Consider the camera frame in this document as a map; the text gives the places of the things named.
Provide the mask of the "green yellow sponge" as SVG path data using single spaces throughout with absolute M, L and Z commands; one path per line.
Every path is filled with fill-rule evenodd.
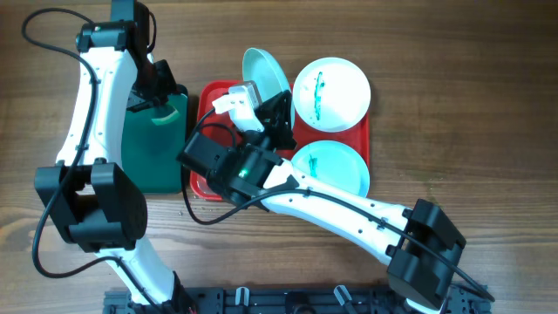
M 156 126 L 164 126 L 173 123 L 179 117 L 180 113 L 174 106 L 159 106 L 153 109 L 151 121 Z

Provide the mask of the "light blue plate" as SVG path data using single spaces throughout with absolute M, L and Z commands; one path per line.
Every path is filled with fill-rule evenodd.
M 364 159 L 353 148 L 334 140 L 319 140 L 302 147 L 291 159 L 304 173 L 365 197 L 370 189 L 370 172 Z
M 260 93 L 262 103 L 279 92 L 291 89 L 286 75 L 278 61 L 264 49 L 248 48 L 242 59 L 242 78 L 244 81 L 254 81 Z M 295 121 L 295 109 L 291 105 L 293 113 L 291 117 L 293 126 Z

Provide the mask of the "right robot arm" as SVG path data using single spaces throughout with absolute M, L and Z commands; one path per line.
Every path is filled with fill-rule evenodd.
M 223 99 L 246 105 L 258 127 L 223 146 L 202 133 L 200 122 L 178 161 L 204 177 L 237 209 L 248 206 L 291 215 L 327 229 L 365 249 L 387 267 L 390 287 L 418 310 L 444 304 L 466 246 L 441 207 L 419 199 L 413 208 L 354 195 L 296 168 L 276 153 L 296 142 L 291 93 L 261 102 L 228 92 Z

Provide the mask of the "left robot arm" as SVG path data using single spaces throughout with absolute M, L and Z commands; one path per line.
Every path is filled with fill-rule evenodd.
M 35 175 L 43 221 L 109 264 L 136 313 L 194 313 L 194 300 L 146 236 L 145 196 L 122 167 L 127 113 L 186 96 L 166 61 L 153 60 L 154 14 L 137 1 L 114 1 L 106 22 L 86 19 L 71 53 L 80 64 L 78 96 L 65 143 Z

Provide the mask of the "white plate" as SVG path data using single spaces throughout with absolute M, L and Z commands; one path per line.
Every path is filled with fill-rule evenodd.
M 354 127 L 368 112 L 371 86 L 364 72 L 344 58 L 319 58 L 296 77 L 293 104 L 312 128 L 339 133 Z

